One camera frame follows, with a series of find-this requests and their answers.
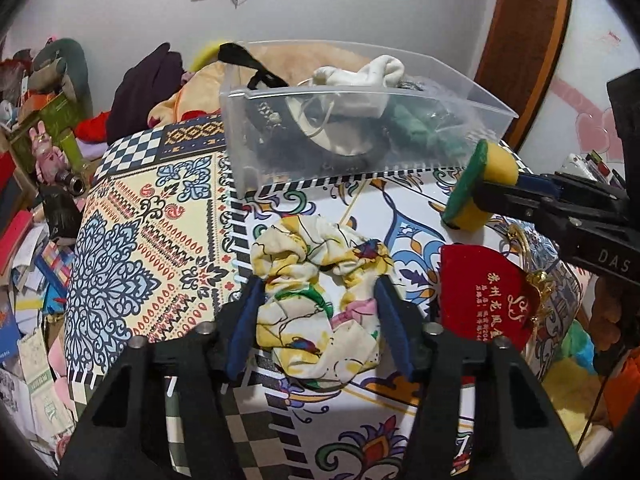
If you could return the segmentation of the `yellow fuzzy hoop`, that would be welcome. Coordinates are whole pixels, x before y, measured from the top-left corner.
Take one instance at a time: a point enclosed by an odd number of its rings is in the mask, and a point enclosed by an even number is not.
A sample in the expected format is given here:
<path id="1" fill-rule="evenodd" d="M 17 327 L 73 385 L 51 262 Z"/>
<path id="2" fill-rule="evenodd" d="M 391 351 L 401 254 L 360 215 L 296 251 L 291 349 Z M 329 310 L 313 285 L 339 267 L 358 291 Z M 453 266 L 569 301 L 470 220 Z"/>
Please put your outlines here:
<path id="1" fill-rule="evenodd" d="M 220 47 L 225 43 L 226 40 L 212 41 L 209 44 L 206 44 L 206 46 L 199 50 L 198 54 L 195 55 L 195 58 L 189 68 L 190 72 L 196 73 L 206 65 L 216 62 L 218 60 Z"/>

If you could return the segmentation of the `patterned patchwork table cloth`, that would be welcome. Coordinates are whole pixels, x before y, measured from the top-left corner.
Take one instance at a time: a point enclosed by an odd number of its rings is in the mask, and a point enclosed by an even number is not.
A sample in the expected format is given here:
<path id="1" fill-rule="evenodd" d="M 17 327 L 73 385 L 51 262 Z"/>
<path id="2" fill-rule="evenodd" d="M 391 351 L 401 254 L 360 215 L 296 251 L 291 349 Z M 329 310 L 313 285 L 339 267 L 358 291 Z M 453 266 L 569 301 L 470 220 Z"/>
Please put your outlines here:
<path id="1" fill-rule="evenodd" d="M 451 166 L 387 170 L 239 197 L 217 116 L 116 142 L 94 175 L 67 293 L 75 412 L 129 338 L 180 337 L 238 296 L 254 239 L 294 214 L 318 214 L 383 242 L 407 298 L 433 312 L 440 250 L 456 240 L 440 214 L 459 176 Z M 416 393 L 390 360 L 318 392 L 285 378 L 262 350 L 221 401 L 251 479 L 394 478 L 416 411 Z"/>

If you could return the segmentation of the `brown wooden wardrobe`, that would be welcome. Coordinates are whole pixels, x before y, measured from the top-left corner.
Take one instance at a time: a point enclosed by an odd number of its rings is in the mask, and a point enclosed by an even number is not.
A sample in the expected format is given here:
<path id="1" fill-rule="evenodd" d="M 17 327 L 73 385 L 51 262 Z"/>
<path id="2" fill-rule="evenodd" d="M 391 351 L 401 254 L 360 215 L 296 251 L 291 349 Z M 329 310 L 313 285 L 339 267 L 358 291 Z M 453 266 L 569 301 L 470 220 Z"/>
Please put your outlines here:
<path id="1" fill-rule="evenodd" d="M 511 107 L 510 148 L 522 147 L 544 102 L 573 0 L 496 0 L 475 81 Z"/>

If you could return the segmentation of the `green knitted glove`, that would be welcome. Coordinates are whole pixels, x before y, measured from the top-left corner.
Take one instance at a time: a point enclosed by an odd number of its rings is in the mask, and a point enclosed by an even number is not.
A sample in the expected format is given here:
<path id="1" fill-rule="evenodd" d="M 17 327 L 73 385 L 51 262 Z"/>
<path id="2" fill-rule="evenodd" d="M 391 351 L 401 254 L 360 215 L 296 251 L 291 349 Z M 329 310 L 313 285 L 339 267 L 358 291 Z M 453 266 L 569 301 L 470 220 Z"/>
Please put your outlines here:
<path id="1" fill-rule="evenodd" d="M 469 153 L 464 119 L 442 104 L 390 104 L 383 117 L 393 146 L 401 151 L 453 159 Z"/>

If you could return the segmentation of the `dark purple backpack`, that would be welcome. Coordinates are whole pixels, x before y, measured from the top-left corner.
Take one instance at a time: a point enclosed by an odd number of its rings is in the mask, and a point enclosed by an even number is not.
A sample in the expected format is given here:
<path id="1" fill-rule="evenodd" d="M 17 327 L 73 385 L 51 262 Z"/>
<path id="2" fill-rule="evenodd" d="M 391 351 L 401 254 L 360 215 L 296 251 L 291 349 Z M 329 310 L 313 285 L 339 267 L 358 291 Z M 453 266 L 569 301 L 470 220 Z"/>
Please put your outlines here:
<path id="1" fill-rule="evenodd" d="M 107 144 L 144 130 L 152 108 L 180 89 L 183 73 L 181 54 L 171 50 L 169 42 L 127 70 L 106 120 Z"/>

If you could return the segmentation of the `white cloth pouch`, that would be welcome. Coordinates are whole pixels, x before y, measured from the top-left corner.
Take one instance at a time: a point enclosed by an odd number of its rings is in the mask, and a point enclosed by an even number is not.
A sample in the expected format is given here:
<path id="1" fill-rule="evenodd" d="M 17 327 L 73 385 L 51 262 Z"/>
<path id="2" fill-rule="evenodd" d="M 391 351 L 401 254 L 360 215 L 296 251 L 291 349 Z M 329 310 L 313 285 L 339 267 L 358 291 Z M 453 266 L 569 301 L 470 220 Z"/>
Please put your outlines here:
<path id="1" fill-rule="evenodd" d="M 352 157 L 373 148 L 364 132 L 381 119 L 390 89 L 405 76 L 405 65 L 391 55 L 380 55 L 358 72 L 321 66 L 301 81 L 307 93 L 285 99 L 288 111 L 304 136 L 333 154 Z"/>

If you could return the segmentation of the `yellow floral blanket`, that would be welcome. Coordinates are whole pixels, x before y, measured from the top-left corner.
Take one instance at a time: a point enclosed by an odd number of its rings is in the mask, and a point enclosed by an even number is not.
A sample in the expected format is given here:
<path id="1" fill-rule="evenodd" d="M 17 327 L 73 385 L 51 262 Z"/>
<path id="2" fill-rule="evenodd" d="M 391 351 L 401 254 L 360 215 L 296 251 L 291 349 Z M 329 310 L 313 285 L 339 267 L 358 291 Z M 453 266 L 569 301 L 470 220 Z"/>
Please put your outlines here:
<path id="1" fill-rule="evenodd" d="M 262 44 L 248 47 L 248 52 L 288 84 L 298 84 L 321 66 L 358 72 L 371 61 L 366 56 L 325 42 Z M 201 68 L 179 91 L 149 111 L 148 127 L 163 127 L 215 113 L 220 109 L 219 93 L 225 71 L 226 66 L 219 61 Z"/>

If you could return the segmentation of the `green plush toy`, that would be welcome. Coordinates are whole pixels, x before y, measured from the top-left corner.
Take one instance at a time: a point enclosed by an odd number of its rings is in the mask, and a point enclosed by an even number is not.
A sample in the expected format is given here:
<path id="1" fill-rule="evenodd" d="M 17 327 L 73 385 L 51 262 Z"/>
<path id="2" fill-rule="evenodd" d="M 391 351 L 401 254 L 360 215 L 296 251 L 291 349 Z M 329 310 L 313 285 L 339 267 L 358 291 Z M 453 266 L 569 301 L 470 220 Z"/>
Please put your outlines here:
<path id="1" fill-rule="evenodd" d="M 88 66 L 84 49 L 70 38 L 49 42 L 32 60 L 28 90 L 39 93 L 61 91 L 67 99 L 80 106 L 88 118 L 92 103 L 88 81 Z"/>

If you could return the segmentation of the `red drawstring pouch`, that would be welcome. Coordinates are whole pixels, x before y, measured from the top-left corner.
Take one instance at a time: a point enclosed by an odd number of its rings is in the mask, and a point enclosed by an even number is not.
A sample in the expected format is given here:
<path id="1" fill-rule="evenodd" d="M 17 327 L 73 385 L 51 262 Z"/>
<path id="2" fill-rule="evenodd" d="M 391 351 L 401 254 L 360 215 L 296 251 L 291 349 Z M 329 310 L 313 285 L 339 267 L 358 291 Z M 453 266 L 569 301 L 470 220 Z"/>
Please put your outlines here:
<path id="1" fill-rule="evenodd" d="M 482 245 L 451 244 L 440 251 L 439 277 L 446 330 L 480 342 L 503 336 L 525 348 L 540 295 L 519 266 Z"/>

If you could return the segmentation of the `floral fabric scrunchie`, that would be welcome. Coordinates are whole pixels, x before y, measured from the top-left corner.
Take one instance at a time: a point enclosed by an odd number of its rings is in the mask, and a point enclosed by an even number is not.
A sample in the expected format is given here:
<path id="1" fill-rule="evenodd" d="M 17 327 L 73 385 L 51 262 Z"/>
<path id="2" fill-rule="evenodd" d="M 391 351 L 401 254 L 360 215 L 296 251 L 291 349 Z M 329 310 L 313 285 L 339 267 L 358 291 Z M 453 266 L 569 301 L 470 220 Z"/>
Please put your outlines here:
<path id="1" fill-rule="evenodd" d="M 285 376 L 334 390 L 378 366 L 374 286 L 399 283 L 383 242 L 320 216 L 291 216 L 259 234 L 250 264 L 265 289 L 256 342 Z"/>

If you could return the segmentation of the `yellow green sponge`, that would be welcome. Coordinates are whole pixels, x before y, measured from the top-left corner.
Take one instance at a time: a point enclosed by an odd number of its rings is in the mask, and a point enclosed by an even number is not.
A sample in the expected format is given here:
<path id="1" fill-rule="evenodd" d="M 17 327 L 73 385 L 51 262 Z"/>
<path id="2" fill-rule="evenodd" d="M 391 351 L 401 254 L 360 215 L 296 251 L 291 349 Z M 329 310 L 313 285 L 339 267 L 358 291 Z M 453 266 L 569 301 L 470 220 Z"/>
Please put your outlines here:
<path id="1" fill-rule="evenodd" d="M 509 151 L 495 142 L 478 141 L 468 166 L 448 198 L 442 222 L 450 229 L 478 231 L 492 213 L 477 205 L 474 193 L 486 183 L 516 185 L 519 173 L 518 163 Z"/>

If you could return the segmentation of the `colourful pencil case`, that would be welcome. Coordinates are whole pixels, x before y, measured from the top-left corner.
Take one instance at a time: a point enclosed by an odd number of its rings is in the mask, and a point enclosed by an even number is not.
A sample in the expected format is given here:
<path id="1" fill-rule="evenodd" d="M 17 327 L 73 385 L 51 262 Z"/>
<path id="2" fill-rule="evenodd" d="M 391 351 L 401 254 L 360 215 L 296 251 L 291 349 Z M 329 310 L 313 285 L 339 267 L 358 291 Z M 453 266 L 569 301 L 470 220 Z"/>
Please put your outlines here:
<path id="1" fill-rule="evenodd" d="M 74 260 L 75 253 L 72 248 L 58 247 L 55 242 L 44 244 L 35 258 L 35 266 L 62 298 L 66 297 L 68 286 L 70 286 Z"/>

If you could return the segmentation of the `black pouch with strap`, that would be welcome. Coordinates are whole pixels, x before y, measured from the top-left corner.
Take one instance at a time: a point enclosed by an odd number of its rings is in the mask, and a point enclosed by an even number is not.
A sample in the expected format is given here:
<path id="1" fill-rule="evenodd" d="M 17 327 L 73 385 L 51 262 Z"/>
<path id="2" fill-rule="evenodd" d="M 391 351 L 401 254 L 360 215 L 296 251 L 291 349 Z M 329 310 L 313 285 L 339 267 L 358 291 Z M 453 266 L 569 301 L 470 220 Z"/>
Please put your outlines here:
<path id="1" fill-rule="evenodd" d="M 362 155 L 347 157 L 319 148 L 303 135 L 285 103 L 288 96 L 311 88 L 288 84 L 248 52 L 248 47 L 261 45 L 226 42 L 218 54 L 226 66 L 220 104 L 233 168 L 273 180 L 300 180 L 380 166 L 390 151 L 382 119 L 364 130 L 373 148 Z"/>

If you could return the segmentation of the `pink bunny plush toy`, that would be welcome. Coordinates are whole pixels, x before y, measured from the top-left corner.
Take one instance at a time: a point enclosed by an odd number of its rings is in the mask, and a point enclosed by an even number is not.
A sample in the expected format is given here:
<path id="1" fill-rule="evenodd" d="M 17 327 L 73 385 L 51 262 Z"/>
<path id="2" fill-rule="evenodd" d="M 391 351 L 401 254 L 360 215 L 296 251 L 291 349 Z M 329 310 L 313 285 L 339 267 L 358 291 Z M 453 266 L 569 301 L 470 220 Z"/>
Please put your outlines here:
<path id="1" fill-rule="evenodd" d="M 58 173 L 70 169 L 66 154 L 53 143 L 42 120 L 30 128 L 28 134 L 38 181 L 43 184 L 55 184 Z"/>

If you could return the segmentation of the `clear plastic storage box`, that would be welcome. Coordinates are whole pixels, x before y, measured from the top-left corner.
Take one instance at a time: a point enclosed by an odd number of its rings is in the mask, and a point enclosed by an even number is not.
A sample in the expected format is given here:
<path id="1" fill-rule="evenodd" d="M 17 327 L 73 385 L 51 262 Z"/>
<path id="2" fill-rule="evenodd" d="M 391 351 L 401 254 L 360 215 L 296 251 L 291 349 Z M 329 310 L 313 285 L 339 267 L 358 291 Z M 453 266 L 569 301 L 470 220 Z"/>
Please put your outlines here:
<path id="1" fill-rule="evenodd" d="M 224 134 L 240 195 L 463 166 L 518 116 L 434 56 L 344 41 L 226 42 Z"/>

